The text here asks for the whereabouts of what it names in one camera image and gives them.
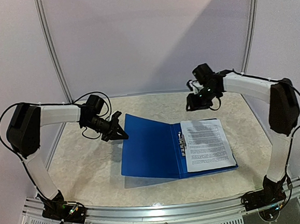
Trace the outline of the blue plastic folder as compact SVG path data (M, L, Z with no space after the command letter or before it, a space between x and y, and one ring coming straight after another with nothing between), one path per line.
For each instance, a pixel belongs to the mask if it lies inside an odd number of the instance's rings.
M123 176L179 180L238 168L237 164L231 168L189 173L186 156L181 155L179 146L180 122L168 124L126 114L124 126L128 139L124 140L122 149Z

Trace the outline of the printed paper sheet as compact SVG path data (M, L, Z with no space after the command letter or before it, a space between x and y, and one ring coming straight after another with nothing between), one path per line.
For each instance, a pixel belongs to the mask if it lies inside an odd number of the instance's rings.
M187 171L235 167L237 162L219 119L182 121Z

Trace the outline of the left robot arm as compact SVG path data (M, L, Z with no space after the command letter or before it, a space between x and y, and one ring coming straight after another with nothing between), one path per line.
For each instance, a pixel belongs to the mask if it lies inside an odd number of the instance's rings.
M68 207L61 203L63 195L57 189L39 154L41 127L63 123L77 123L80 128L99 133L105 142L127 140L128 134L119 124L121 112L112 112L111 101L102 92L89 92L84 104L27 103L12 105L14 113L7 128L7 141L2 144L22 163L28 177L37 189L39 199L50 202L48 211L58 220L69 215Z

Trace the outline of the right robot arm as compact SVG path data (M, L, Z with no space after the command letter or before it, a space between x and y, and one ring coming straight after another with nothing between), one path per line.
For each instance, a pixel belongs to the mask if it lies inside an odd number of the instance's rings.
M268 104L272 152L264 181L282 182L288 174L295 134L300 129L300 92L292 81L251 76L229 69L214 72L207 64L195 67L192 74L194 80L186 83L191 91L187 96L187 111L211 109L212 101L228 92L251 96Z

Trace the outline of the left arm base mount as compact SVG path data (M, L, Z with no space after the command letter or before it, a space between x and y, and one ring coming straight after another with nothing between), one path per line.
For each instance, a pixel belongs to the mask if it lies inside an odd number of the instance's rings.
M44 204L42 217L61 222L85 223L87 208L79 202L65 201L61 191L58 191L52 200L44 198L39 193L37 197Z

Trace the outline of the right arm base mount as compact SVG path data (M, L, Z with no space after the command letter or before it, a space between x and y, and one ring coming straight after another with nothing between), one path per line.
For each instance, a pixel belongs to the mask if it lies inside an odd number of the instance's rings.
M265 222L276 221L291 199L292 181L287 174L277 183L265 176L262 187L259 191L248 191L242 195L241 204L247 212L257 210Z

